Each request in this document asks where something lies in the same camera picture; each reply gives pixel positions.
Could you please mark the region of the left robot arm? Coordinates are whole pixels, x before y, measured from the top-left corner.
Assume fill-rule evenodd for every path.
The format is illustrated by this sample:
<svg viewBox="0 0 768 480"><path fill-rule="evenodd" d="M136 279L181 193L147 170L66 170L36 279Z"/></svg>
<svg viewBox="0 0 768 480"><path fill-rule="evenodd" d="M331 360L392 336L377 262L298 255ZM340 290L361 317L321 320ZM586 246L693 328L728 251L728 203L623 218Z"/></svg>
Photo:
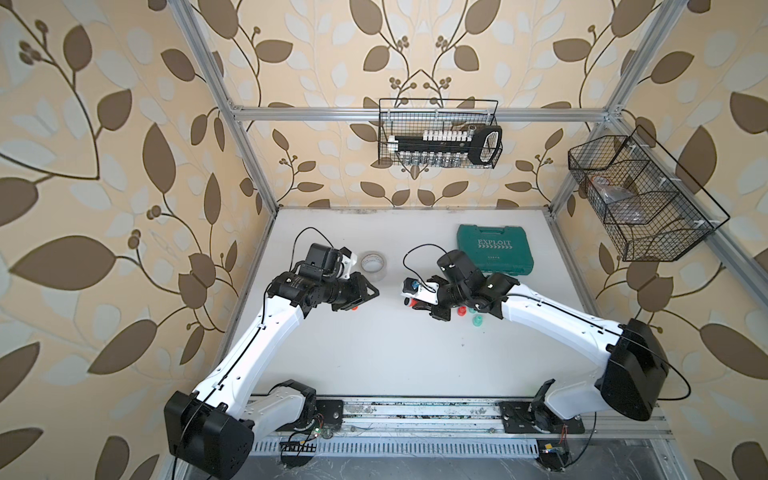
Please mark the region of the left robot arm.
<svg viewBox="0 0 768 480"><path fill-rule="evenodd" d="M291 426L319 422L316 391L288 380L256 402L250 398L278 348L320 304L352 310L378 289L360 272L313 279L286 271L265 291L260 313L221 363L191 393L175 392L164 407L170 454L216 479L232 478L256 442Z"/></svg>

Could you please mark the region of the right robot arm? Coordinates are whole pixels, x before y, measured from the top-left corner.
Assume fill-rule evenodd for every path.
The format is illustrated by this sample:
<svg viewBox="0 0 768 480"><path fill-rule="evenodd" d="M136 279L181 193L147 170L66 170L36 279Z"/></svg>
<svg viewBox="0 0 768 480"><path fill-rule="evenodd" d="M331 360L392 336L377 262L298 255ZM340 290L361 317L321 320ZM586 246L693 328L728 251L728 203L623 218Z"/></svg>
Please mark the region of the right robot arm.
<svg viewBox="0 0 768 480"><path fill-rule="evenodd" d="M453 310L478 313L532 328L589 360L591 371L570 379L549 379L538 389L523 418L550 431L584 413L613 410L647 421L671 368L666 353L645 323L621 324L590 316L540 295L505 273L484 274L461 250L442 255L439 274L407 277L402 294L414 310L448 321Z"/></svg>

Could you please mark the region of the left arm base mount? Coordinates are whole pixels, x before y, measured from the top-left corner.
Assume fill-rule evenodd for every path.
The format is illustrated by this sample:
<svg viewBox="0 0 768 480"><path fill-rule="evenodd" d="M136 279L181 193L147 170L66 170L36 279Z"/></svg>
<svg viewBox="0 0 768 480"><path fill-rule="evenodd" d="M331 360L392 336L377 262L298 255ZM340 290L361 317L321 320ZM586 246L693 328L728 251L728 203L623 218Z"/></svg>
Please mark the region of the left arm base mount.
<svg viewBox="0 0 768 480"><path fill-rule="evenodd" d="M339 431L344 420L344 402L339 399L319 399L315 388L296 380L287 380L272 387L267 397L288 395L288 423L278 431L303 432L311 427L331 434Z"/></svg>

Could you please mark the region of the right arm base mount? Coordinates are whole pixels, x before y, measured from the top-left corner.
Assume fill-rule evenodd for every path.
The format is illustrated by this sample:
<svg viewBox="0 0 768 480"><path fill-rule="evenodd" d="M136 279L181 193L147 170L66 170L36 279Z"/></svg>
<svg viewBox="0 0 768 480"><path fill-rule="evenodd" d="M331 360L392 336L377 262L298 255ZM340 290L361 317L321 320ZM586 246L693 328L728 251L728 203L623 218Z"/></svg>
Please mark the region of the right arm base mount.
<svg viewBox="0 0 768 480"><path fill-rule="evenodd" d="M554 379L545 381L529 400L498 402L504 432L507 434L583 434L585 427L579 417L562 420L545 405L545 394L554 383Z"/></svg>

